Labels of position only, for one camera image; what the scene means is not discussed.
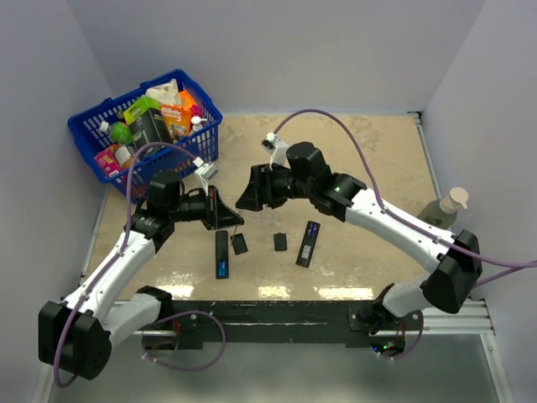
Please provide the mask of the black remote control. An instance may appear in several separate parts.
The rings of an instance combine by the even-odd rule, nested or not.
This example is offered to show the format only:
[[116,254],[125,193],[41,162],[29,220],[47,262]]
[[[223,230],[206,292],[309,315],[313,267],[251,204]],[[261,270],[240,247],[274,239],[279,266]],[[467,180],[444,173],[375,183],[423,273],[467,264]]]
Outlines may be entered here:
[[216,236],[215,236],[215,261],[216,261],[216,267],[217,267],[217,262],[219,260],[226,260],[228,262],[228,268],[229,268],[229,272],[230,272],[229,250],[228,250],[228,232],[227,232],[227,230],[216,231]]
[[298,266],[304,267],[304,268],[310,267],[310,262],[312,260],[312,256],[315,250],[316,240],[318,238],[318,236],[317,238],[309,238],[307,236],[306,232],[307,232],[308,223],[306,224],[304,236],[301,241],[297,259],[295,261],[295,263]]

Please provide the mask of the black battery cover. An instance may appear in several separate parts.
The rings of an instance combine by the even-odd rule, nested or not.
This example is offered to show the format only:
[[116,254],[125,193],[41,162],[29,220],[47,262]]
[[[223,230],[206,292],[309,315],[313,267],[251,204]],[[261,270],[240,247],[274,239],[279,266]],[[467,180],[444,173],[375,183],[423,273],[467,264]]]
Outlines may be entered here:
[[288,250],[287,236],[285,233],[274,234],[274,250],[276,252],[284,252]]
[[231,242],[235,255],[245,254],[248,252],[248,246],[242,233],[232,235]]

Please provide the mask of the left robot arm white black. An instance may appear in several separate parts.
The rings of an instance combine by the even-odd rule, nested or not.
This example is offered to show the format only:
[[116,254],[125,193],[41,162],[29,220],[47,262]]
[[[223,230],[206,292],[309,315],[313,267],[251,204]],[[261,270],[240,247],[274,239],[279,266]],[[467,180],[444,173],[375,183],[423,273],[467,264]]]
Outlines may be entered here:
[[113,349],[139,328],[167,328],[174,309],[166,291],[145,286],[124,305],[114,304],[173,234],[175,224],[194,221],[209,231],[244,223],[215,186],[186,191],[182,180],[157,175],[106,259],[70,295],[45,303],[39,311],[39,360],[56,373],[94,379]]

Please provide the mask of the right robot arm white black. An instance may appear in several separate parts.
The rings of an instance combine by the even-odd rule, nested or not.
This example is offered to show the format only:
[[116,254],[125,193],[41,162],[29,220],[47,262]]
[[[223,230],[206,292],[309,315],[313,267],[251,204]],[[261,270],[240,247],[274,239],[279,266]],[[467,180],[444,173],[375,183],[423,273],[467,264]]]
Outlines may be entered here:
[[289,199],[306,199],[314,208],[341,222],[374,233],[405,252],[427,272],[423,280],[387,285],[372,305],[360,312],[363,321],[391,330],[414,311],[434,307],[456,314],[482,274],[475,258],[477,236],[455,235],[413,217],[376,197],[373,189],[343,173],[334,173],[310,142],[284,148],[287,166],[254,165],[236,206],[259,212],[278,208]]

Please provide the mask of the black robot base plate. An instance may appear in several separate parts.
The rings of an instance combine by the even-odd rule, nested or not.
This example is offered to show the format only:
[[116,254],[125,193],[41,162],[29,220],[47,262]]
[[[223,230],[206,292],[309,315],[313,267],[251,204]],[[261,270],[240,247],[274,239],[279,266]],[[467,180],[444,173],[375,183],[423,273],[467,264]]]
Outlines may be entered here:
[[227,343],[342,344],[401,352],[403,332],[420,331],[420,311],[373,318],[375,301],[168,301],[144,331],[176,336],[181,349],[199,349],[226,336]]

